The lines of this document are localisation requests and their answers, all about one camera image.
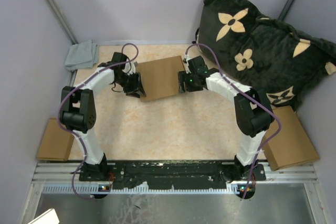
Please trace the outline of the brown cardboard box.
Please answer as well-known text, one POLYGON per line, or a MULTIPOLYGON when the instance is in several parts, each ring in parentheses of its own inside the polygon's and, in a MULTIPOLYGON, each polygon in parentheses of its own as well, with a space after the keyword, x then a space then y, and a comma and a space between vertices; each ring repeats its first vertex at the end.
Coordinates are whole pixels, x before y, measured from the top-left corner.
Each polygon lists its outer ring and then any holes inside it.
POLYGON ((136 70, 141 75, 146 93, 146 96, 141 96, 141 102, 179 94, 178 73, 185 70, 181 56, 142 62, 136 70))

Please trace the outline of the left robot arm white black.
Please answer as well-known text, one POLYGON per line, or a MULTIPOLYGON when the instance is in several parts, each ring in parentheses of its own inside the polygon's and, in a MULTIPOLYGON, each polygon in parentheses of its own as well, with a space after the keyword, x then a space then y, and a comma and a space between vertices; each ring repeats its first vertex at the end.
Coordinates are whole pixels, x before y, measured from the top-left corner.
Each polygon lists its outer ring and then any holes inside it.
POLYGON ((96 71, 79 85, 65 86, 61 92, 58 120, 61 128, 70 132, 81 147, 81 181, 106 180, 110 173, 94 126, 97 120, 95 96, 111 84, 120 85, 129 97, 146 96, 140 73, 122 52, 114 53, 111 61, 98 65, 96 71))

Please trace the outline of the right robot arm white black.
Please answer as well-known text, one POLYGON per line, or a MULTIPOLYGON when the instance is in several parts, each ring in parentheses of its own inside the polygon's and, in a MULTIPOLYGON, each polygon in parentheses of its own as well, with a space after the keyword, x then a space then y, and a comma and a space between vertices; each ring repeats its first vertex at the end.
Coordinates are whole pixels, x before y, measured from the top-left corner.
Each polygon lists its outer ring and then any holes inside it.
POLYGON ((224 165, 220 170, 226 182, 246 180, 257 165, 260 144, 274 118, 263 108, 271 110, 266 95, 261 90, 240 84, 216 68, 208 68, 201 56, 182 59, 185 70, 178 73, 179 93, 196 92, 204 89, 228 99, 234 106, 238 128, 242 140, 234 163, 224 165))

